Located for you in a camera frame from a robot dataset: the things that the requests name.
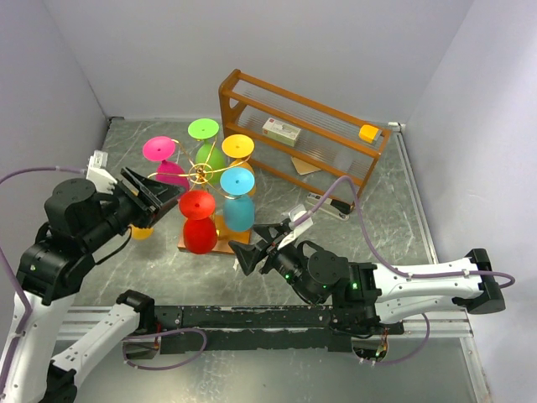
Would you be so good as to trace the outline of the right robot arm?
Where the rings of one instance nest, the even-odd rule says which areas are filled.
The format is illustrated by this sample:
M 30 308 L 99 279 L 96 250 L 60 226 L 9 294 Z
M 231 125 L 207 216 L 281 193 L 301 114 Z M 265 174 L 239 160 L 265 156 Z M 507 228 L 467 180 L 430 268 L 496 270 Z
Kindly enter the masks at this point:
M 311 241 L 297 238 L 312 226 L 256 224 L 255 244 L 229 243 L 243 273 L 277 271 L 305 303 L 331 302 L 331 327 L 349 335 L 368 335 L 413 315 L 464 309 L 472 315 L 505 310 L 497 276 L 485 249 L 446 264 L 390 269 L 379 262 L 356 263 Z

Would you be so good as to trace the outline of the yellow plastic wine glass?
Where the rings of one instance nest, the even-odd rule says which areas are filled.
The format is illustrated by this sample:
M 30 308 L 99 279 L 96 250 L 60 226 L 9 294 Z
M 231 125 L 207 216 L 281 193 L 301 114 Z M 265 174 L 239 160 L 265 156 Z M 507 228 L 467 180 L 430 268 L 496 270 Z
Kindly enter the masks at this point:
M 245 195 L 253 196 L 256 191 L 255 175 L 252 166 L 248 163 L 251 154 L 255 149 L 255 144 L 251 138 L 245 134 L 235 133 L 224 138 L 222 142 L 222 151 L 223 153 L 232 159 L 230 165 L 222 171 L 221 179 L 224 178 L 225 174 L 232 170 L 234 167 L 238 166 L 239 168 L 248 170 L 251 173 L 252 183 L 249 192 L 245 192 Z

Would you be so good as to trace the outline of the pink plastic wine glass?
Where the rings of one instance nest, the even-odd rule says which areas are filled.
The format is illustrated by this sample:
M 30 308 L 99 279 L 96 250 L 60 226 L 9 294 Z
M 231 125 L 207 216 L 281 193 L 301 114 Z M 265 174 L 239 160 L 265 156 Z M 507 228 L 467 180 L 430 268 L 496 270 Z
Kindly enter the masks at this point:
M 175 162 L 171 156 L 175 153 L 175 141 L 166 136 L 158 136 L 148 140 L 142 148 L 143 157 L 152 162 L 158 162 L 159 166 L 154 176 L 157 181 L 182 186 L 185 191 L 190 189 L 190 182 L 184 176 L 185 171 Z

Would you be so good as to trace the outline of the red plastic wine glass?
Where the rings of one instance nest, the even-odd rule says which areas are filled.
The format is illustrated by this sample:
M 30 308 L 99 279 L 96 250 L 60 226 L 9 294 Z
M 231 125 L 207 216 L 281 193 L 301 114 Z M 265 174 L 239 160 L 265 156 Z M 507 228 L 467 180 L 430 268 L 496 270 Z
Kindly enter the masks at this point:
M 182 236 L 186 249 L 193 254 L 207 254 L 216 246 L 216 224 L 211 218 L 216 210 L 215 198 L 203 190 L 186 192 L 179 199 L 185 217 Z

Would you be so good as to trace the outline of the blue plastic wine glass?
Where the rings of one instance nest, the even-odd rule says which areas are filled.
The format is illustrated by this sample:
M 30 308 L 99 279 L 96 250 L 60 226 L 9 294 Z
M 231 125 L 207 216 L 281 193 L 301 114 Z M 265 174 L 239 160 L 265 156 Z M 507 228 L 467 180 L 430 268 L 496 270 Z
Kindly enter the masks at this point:
M 255 221 L 255 206 L 248 194 L 255 185 L 253 173 L 234 166 L 223 172 L 220 185 L 228 195 L 223 205 L 225 224 L 234 232 L 249 230 Z

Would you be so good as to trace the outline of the green plastic wine glass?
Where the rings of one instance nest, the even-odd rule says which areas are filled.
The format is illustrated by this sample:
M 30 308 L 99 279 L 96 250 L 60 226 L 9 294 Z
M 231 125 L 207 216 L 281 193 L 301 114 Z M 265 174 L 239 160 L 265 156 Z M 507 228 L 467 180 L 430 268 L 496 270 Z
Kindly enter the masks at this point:
M 195 140 L 201 141 L 201 147 L 196 152 L 196 164 L 208 172 L 209 183 L 218 186 L 223 169 L 227 167 L 226 156 L 217 145 L 220 126 L 217 121 L 209 118 L 199 118 L 188 127 L 188 134 Z

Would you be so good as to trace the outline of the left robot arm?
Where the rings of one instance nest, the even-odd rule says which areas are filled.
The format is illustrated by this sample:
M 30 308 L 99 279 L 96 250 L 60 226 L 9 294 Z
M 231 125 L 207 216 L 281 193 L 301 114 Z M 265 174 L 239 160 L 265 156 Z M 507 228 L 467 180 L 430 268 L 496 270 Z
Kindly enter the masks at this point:
M 116 181 L 61 182 L 44 204 L 47 220 L 34 245 L 9 273 L 16 292 L 12 325 L 1 358 L 3 402 L 72 402 L 86 376 L 129 335 L 150 337 L 157 327 L 154 299 L 127 290 L 105 319 L 71 348 L 53 350 L 84 278 L 98 266 L 93 254 L 132 227 L 151 228 L 185 194 L 129 168 Z

